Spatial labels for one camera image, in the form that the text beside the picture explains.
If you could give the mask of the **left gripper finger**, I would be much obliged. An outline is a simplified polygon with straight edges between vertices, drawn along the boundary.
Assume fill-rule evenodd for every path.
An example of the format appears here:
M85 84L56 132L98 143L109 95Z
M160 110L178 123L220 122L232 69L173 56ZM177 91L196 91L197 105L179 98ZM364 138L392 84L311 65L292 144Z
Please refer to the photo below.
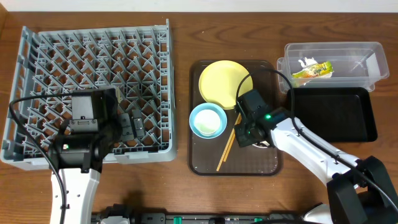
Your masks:
M144 120L141 110L132 111L131 125L135 138L143 138L145 136Z
M123 142L134 140L134 132L132 129L131 119L128 113L119 115L119 122L122 127L122 133L120 140Z

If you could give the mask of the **pink white bowl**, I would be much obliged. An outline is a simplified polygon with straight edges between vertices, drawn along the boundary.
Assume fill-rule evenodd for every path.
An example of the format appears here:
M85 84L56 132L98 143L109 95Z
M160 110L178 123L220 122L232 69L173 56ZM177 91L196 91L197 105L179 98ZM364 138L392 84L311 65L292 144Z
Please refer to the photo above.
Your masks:
M265 149L270 147L270 144L267 141L262 141L262 142L256 142L252 144L252 146Z

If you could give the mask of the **green orange snack wrapper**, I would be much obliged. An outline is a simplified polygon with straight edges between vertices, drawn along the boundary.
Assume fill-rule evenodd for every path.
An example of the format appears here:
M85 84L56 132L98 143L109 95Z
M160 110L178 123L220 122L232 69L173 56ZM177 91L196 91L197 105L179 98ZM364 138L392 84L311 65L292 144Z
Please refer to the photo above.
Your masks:
M314 79L314 78L331 78L334 69L330 61L323 63L315 63L303 68L297 73L293 73L294 79Z

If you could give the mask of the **white plastic cup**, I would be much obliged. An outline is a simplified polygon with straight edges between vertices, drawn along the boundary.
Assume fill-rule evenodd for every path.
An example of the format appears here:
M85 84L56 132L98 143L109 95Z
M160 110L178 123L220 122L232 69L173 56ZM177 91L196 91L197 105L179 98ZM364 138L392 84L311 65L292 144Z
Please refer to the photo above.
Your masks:
M201 110L194 119L194 127L203 136L211 136L217 132L221 126L221 119L217 112L213 110Z

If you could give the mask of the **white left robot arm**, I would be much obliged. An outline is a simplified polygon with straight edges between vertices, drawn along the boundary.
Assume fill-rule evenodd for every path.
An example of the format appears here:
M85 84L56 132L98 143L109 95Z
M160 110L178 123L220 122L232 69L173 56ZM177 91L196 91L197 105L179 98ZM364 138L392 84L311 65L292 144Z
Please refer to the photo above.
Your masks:
M139 110L118 114L118 87L72 92L72 116L49 147L52 174L51 223L90 223L104 158L121 141L143 138Z

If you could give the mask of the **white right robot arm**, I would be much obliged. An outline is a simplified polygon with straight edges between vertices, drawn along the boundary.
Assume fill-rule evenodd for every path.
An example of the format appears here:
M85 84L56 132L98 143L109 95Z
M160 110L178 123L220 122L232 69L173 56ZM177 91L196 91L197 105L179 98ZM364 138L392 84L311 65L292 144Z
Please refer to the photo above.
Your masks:
M379 159L359 159L337 149L292 111L267 105L257 90L238 96L235 108L242 117L234 127L240 147L276 147L326 186L328 203L302 215L299 223L397 223L397 193Z

